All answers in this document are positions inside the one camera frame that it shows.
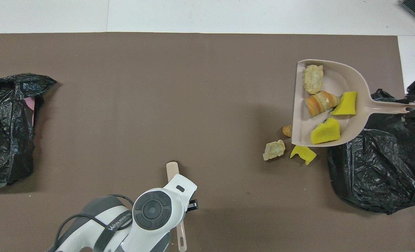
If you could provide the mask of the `brown table mat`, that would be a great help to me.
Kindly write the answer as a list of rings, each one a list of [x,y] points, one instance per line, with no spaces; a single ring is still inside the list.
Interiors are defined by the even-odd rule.
[[[166,185],[172,160],[198,186],[188,252],[415,251],[415,207],[352,207],[332,189],[326,148],[309,165],[289,158],[281,129],[304,59],[404,95],[394,36],[0,34],[0,78],[57,81],[38,114],[33,174],[0,188],[0,252],[44,252],[94,198]],[[284,155],[264,161],[280,139]]]

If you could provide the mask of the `yellow sponge piece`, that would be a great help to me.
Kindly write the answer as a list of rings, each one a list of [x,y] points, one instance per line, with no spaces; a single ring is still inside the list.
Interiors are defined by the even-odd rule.
[[[323,123],[318,124],[310,133],[310,140],[315,145],[339,140],[340,138],[340,123],[335,118],[328,118]]]
[[[356,115],[356,91],[344,92],[339,104],[332,110],[331,115]]]
[[[317,154],[309,147],[300,145],[294,145],[289,158],[291,159],[295,155],[298,155],[301,159],[303,159],[305,161],[305,165],[309,165],[317,157]]]

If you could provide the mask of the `beige plastic dustpan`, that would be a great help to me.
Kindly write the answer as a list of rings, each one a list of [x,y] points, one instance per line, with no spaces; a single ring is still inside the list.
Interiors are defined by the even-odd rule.
[[[335,141],[323,142],[317,145],[310,140],[310,134],[318,124],[330,117],[326,111],[313,118],[304,104],[309,94],[303,88],[303,71],[309,65],[322,65],[324,67],[323,90],[336,96],[344,92],[356,91],[356,115],[340,115],[335,119],[340,123],[341,138]],[[354,139],[374,113],[403,114],[415,108],[415,103],[403,104],[395,102],[375,101],[371,98],[368,84],[363,76],[354,68],[322,59],[304,59],[297,63],[291,142],[293,145],[307,147],[330,147],[343,145]]]

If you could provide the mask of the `striped toy croissant piece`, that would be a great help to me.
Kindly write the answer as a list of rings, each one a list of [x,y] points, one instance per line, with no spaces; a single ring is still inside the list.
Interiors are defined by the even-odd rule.
[[[327,110],[336,107],[340,102],[340,97],[326,91],[319,91],[304,99],[310,118],[318,116]]]
[[[311,95],[321,91],[323,87],[324,67],[311,64],[303,70],[303,87]]]

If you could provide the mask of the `right black trash bag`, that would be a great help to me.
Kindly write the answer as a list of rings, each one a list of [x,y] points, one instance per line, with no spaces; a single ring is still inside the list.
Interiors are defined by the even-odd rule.
[[[351,141],[328,148],[332,188],[346,203],[383,214],[415,206],[415,134],[401,115],[372,114]]]

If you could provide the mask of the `pale toy bread chunk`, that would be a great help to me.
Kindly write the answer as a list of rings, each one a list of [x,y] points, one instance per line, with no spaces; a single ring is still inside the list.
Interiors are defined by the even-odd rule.
[[[262,154],[262,158],[264,161],[268,161],[280,157],[284,155],[285,150],[286,147],[283,140],[280,139],[278,141],[269,142],[265,145],[265,151]]]

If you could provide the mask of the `beige hand brush black bristles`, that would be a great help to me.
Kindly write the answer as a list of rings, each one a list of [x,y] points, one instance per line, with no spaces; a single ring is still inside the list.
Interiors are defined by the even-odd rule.
[[[168,182],[170,182],[176,174],[179,174],[178,163],[175,161],[167,163],[166,170],[167,170],[167,179],[168,179]],[[187,251],[187,240],[186,240],[183,220],[181,220],[181,222],[176,226],[176,233],[177,233],[177,242],[178,242],[179,252],[186,252]]]

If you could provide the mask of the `crumpled black bag pink bin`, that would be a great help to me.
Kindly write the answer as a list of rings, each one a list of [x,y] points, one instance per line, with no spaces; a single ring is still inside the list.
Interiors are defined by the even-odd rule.
[[[33,173],[37,113],[56,83],[33,73],[0,78],[0,188]]]

